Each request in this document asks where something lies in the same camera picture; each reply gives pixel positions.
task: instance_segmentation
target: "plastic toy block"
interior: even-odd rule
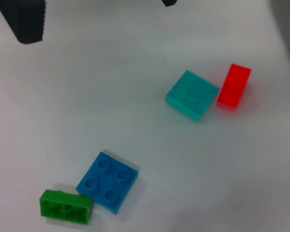
[[[0,11],[22,44],[43,39],[45,9],[45,0],[0,0]]]
[[[200,120],[218,92],[217,86],[187,70],[166,95],[165,101],[191,118]]]
[[[138,172],[100,152],[76,190],[116,214]]]
[[[162,2],[165,6],[173,6],[177,0],[162,0]]]
[[[241,99],[250,73],[251,69],[232,64],[217,102],[236,108]]]
[[[40,197],[41,216],[88,224],[93,202],[89,197],[45,190]]]

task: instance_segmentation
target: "green 2x4 lego brick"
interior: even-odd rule
[[[89,197],[45,190],[40,197],[41,216],[88,224],[93,202]]]

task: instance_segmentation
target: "white background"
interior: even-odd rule
[[[186,69],[222,86],[252,74],[235,112],[200,122],[164,102]],[[139,168],[116,216],[40,216],[100,151]],[[290,232],[290,58],[266,0],[49,0],[43,42],[0,13],[0,232]]]

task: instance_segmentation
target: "red lego brick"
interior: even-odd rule
[[[236,108],[241,99],[250,73],[251,69],[232,64],[217,102]]]

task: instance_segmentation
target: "blue lego brick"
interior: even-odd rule
[[[191,118],[200,120],[218,92],[217,86],[186,70],[166,95],[165,101]]]
[[[137,177],[136,170],[100,152],[76,190],[116,214]]]

